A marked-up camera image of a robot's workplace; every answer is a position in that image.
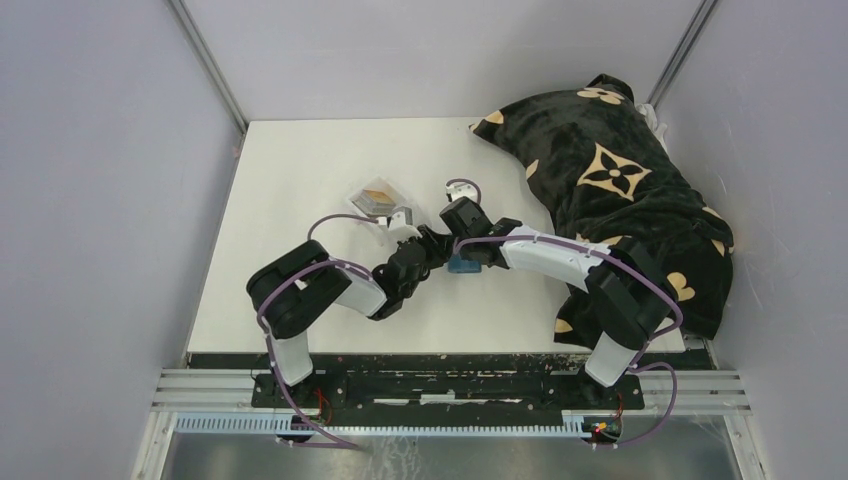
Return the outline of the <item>blue leather card holder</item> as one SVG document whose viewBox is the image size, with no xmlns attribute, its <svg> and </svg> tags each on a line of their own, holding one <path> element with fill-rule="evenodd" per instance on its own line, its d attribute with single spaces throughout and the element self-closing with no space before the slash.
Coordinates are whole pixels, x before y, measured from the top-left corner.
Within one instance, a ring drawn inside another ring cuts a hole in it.
<svg viewBox="0 0 848 480">
<path fill-rule="evenodd" d="M 452 274 L 478 274 L 482 272 L 482 266 L 478 261 L 454 256 L 449 259 L 447 270 Z"/>
</svg>

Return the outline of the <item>clear plastic tray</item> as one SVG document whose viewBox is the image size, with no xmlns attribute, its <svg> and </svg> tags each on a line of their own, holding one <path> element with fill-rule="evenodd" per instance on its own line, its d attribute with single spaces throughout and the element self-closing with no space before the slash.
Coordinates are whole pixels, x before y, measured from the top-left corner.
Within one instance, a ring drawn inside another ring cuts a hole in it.
<svg viewBox="0 0 848 480">
<path fill-rule="evenodd" d="M 416 236 L 415 203 L 383 177 L 375 177 L 354 188 L 346 197 L 346 204 L 355 215 L 375 220 L 375 223 L 366 223 L 375 234 L 395 240 Z"/>
</svg>

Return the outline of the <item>black blanket with beige flowers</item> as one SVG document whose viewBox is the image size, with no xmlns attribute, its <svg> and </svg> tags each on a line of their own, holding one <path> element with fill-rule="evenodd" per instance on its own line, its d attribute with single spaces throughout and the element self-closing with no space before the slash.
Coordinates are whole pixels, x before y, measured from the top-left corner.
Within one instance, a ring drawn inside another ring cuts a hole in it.
<svg viewBox="0 0 848 480">
<path fill-rule="evenodd" d="M 471 131 L 523 166 L 558 236 L 639 242 L 677 295 L 682 330 L 716 337 L 733 281 L 731 227 L 672 163 L 626 82 L 601 74 L 536 94 Z"/>
</svg>

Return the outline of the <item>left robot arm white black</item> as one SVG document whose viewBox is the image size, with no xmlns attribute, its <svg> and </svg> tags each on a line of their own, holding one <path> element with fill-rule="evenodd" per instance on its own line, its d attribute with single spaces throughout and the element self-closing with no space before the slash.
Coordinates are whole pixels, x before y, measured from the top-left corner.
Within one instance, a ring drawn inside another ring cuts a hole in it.
<svg viewBox="0 0 848 480">
<path fill-rule="evenodd" d="M 373 321 L 388 318 L 411 298 L 430 273 L 452 255 L 455 237 L 425 225 L 401 241 L 382 264 L 364 266 L 332 257 L 308 240 L 254 273 L 246 292 L 269 351 L 276 392 L 291 406 L 307 404 L 315 391 L 307 330 L 332 305 Z"/>
</svg>

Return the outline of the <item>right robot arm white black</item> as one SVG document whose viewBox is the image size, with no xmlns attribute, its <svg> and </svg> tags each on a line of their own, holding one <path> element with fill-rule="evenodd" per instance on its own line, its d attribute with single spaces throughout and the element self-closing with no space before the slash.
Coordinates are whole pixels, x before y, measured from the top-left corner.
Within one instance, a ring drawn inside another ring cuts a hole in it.
<svg viewBox="0 0 848 480">
<path fill-rule="evenodd" d="M 591 408 L 602 408 L 617 396 L 618 380 L 663 334 L 665 319 L 683 320 L 675 289 L 631 238 L 608 245 L 545 234 L 510 218 L 493 223 L 469 198 L 451 202 L 440 218 L 462 258 L 542 274 L 586 294 L 601 328 L 577 382 L 580 400 Z"/>
</svg>

